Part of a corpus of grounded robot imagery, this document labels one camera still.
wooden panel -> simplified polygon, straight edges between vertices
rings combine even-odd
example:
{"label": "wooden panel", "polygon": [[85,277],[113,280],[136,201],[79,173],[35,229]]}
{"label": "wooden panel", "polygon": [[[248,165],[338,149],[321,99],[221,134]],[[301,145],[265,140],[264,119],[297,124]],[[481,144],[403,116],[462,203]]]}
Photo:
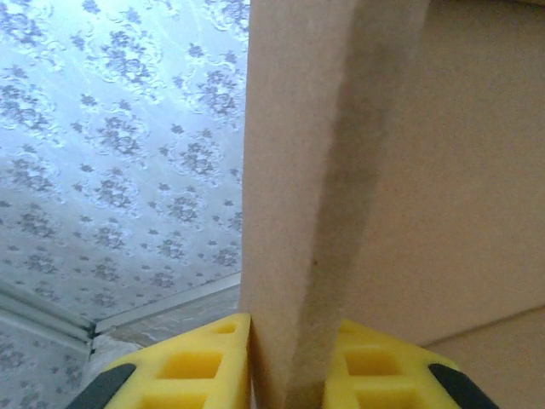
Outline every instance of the wooden panel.
{"label": "wooden panel", "polygon": [[241,308],[258,401],[318,407],[426,0],[254,0]]}
{"label": "wooden panel", "polygon": [[542,409],[545,308],[429,346],[452,358],[501,409]]}
{"label": "wooden panel", "polygon": [[433,2],[347,318],[416,343],[545,303],[545,10]]}

floral pattern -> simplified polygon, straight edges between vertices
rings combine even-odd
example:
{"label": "floral pattern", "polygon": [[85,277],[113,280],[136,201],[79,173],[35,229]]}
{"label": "floral pattern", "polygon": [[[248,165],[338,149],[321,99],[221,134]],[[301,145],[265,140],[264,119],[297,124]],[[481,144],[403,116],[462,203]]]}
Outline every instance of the floral pattern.
{"label": "floral pattern", "polygon": [[[240,271],[249,8],[0,0],[1,281],[100,320]],[[0,331],[0,408],[63,407],[79,357]]]}
{"label": "floral pattern", "polygon": [[78,392],[87,356],[11,325],[0,330],[0,408],[65,407]]}

silver wallpaper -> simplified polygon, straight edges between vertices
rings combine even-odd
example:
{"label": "silver wallpaper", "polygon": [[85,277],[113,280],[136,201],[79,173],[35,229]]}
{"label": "silver wallpaper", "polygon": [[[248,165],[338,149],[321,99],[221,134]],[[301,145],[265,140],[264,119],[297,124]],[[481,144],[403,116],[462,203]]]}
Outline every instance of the silver wallpaper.
{"label": "silver wallpaper", "polygon": [[249,7],[0,0],[2,280],[97,320],[240,271]]}

